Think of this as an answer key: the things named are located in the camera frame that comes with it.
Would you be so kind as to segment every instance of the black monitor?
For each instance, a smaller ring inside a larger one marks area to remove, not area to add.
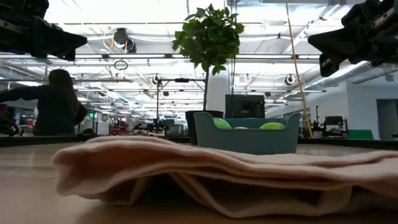
[[[265,118],[264,95],[225,95],[225,118]]]

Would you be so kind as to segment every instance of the tree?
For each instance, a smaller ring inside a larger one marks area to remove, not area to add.
[[[234,58],[239,53],[239,34],[244,26],[236,22],[238,14],[230,14],[226,7],[214,10],[213,5],[206,9],[197,8],[197,13],[189,15],[182,26],[182,31],[175,32],[173,49],[180,48],[180,54],[189,58],[195,68],[201,64],[206,72],[205,95],[203,109],[207,105],[207,87],[210,67],[214,66],[212,74],[216,75],[226,70],[227,59]]]

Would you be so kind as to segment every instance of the green ball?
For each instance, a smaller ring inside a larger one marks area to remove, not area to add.
[[[231,125],[228,124],[224,119],[221,118],[213,118],[214,119],[214,124],[216,125],[217,128],[220,129],[232,129]]]
[[[285,126],[281,123],[266,123],[260,129],[284,129]]]

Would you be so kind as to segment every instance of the white pillar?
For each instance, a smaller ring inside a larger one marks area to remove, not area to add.
[[[207,110],[222,111],[225,113],[225,95],[230,94],[229,73],[220,71],[213,76],[210,72],[207,91]]]

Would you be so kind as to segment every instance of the folded cloth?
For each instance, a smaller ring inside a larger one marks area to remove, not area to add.
[[[112,136],[62,149],[52,162],[60,195],[113,205],[132,205],[151,177],[170,174],[197,202],[232,218],[398,210],[398,152],[393,151],[255,156]]]

